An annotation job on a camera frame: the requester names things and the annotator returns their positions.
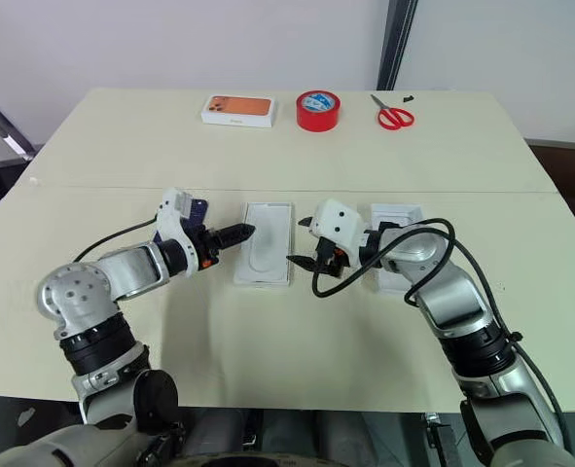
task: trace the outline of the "white wall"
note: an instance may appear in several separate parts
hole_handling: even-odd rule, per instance
[[[489,90],[526,138],[575,142],[575,0],[419,0],[399,90]]]
[[[39,144],[93,87],[373,89],[387,6],[0,0],[0,110]]]

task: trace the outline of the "tape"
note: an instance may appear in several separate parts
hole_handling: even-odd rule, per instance
[[[339,120],[341,101],[327,90],[309,90],[296,100],[296,120],[308,131],[327,131]]]

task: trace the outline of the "scissors blade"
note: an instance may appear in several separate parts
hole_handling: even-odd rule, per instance
[[[370,94],[370,96],[372,97],[372,99],[374,100],[374,102],[379,106],[379,108],[381,110],[384,109],[390,109],[390,107],[388,105],[386,105],[384,102],[382,102],[380,99],[378,99],[377,97],[375,97],[373,94]]]

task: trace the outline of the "scissors handle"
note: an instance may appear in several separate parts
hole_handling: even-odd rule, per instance
[[[388,108],[377,113],[377,122],[386,129],[400,129],[414,123],[414,115],[404,109]]]

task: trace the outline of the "red scissors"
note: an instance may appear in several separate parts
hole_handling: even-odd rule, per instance
[[[389,107],[380,99],[371,94],[374,102],[379,106],[380,111],[377,113],[377,122],[386,129],[400,129],[404,126],[410,126],[414,123],[414,115],[404,109]]]

